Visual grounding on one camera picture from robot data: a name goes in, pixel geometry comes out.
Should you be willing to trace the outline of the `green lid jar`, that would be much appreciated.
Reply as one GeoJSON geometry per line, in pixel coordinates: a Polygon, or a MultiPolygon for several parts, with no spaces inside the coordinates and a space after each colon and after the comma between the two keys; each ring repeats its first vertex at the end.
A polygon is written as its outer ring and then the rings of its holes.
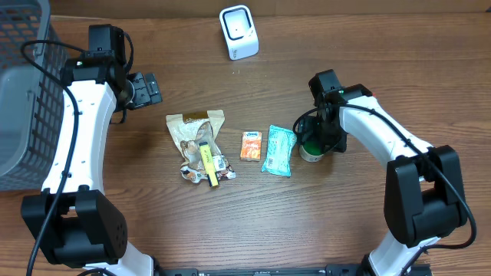
{"type": "Polygon", "coordinates": [[[299,147],[299,153],[303,160],[316,163],[323,159],[325,153],[315,141],[306,141],[299,147]]]}

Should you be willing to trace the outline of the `teal wet wipes pack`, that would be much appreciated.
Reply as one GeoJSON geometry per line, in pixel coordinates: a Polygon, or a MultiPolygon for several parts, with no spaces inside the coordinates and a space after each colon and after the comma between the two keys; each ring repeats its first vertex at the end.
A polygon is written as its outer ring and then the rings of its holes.
{"type": "Polygon", "coordinates": [[[292,130],[271,125],[269,127],[268,145],[262,171],[277,176],[291,176],[290,159],[297,137],[292,130]]]}

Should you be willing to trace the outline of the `beige snack pouch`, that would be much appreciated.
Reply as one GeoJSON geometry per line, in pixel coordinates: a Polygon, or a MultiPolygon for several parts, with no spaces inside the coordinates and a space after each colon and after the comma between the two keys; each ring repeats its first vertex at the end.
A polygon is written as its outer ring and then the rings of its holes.
{"type": "Polygon", "coordinates": [[[217,180],[236,178],[236,172],[216,144],[216,137],[224,122],[223,110],[204,110],[166,116],[170,135],[184,158],[180,167],[184,179],[195,184],[199,184],[202,180],[209,180],[200,152],[201,143],[206,143],[210,148],[211,162],[215,167],[217,180]]]}

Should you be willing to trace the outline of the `orange tissue pack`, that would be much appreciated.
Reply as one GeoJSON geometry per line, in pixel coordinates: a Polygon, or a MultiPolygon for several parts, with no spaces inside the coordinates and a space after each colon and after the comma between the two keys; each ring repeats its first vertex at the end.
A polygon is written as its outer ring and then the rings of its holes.
{"type": "Polygon", "coordinates": [[[240,159],[245,161],[259,161],[262,152],[262,133],[249,131],[242,134],[240,159]]]}

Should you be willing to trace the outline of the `yellow snack stick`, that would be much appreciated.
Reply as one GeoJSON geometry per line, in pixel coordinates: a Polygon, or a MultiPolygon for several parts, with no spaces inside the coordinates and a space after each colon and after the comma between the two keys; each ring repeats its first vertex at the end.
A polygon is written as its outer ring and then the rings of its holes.
{"type": "Polygon", "coordinates": [[[204,169],[209,180],[209,185],[212,188],[219,186],[219,180],[216,177],[216,170],[213,163],[213,156],[211,154],[210,146],[207,142],[201,142],[199,144],[199,151],[202,157],[204,169]]]}

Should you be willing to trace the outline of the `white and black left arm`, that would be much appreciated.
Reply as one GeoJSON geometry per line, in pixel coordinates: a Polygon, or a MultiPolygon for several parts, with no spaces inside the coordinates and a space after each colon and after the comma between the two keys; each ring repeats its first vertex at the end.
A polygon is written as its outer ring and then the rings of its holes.
{"type": "Polygon", "coordinates": [[[132,109],[130,65],[112,50],[86,51],[66,61],[57,82],[64,114],[54,161],[40,195],[24,197],[21,216],[35,238],[26,269],[39,252],[53,265],[85,275],[162,275],[158,260],[128,240],[122,212],[104,194],[103,159],[113,112],[132,109]]]}

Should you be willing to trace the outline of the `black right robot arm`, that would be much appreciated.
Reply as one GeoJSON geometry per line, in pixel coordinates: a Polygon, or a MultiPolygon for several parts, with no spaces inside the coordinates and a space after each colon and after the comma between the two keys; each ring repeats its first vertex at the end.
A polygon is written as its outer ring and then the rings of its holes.
{"type": "Polygon", "coordinates": [[[302,157],[312,160],[343,153],[348,136],[360,141],[385,168],[384,219],[388,233],[360,264],[330,264],[328,275],[429,275],[417,259],[442,249],[440,239],[469,224],[467,241],[476,239],[476,221],[466,203],[460,159],[450,146],[435,147],[411,134],[378,103],[365,86],[311,83],[314,109],[302,114],[293,130],[302,157]]]}

